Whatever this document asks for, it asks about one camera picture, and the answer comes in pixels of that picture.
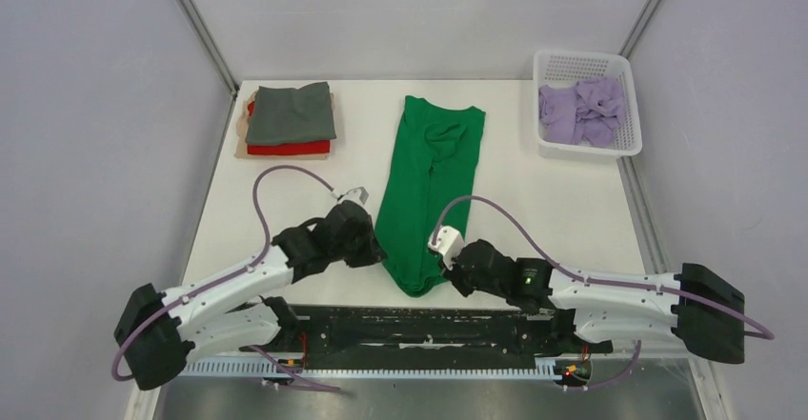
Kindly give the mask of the green t shirt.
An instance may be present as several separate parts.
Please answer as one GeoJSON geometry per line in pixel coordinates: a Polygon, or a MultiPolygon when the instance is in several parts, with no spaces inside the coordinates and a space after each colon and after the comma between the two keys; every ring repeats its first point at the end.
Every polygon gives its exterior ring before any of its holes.
{"type": "Polygon", "coordinates": [[[404,99],[374,232],[387,253],[382,266],[410,297],[444,281],[427,243],[445,207],[473,192],[485,116],[476,107],[450,110],[404,99]]]}

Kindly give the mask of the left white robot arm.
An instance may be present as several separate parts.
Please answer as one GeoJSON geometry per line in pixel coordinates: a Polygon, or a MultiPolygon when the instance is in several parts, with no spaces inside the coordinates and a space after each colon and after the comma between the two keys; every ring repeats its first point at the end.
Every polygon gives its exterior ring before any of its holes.
{"type": "Polygon", "coordinates": [[[143,285],[131,293],[114,329],[119,350],[112,377],[153,390],[189,364],[222,352],[267,344],[289,350],[299,326],[287,303],[270,292],[333,263],[363,268],[385,256],[371,215],[344,200],[326,216],[282,230],[259,253],[197,283],[164,291],[143,285]]]}

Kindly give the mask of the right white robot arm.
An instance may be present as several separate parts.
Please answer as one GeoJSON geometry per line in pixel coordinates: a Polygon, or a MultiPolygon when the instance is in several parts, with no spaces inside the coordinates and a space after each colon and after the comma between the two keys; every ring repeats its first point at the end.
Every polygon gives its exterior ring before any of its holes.
{"type": "Polygon", "coordinates": [[[551,340],[563,351],[616,340],[680,341],[710,361],[745,361],[745,296],[700,264],[651,276],[566,275],[544,259],[511,258],[477,240],[440,256],[438,265],[463,296],[481,291],[549,317],[551,340]]]}

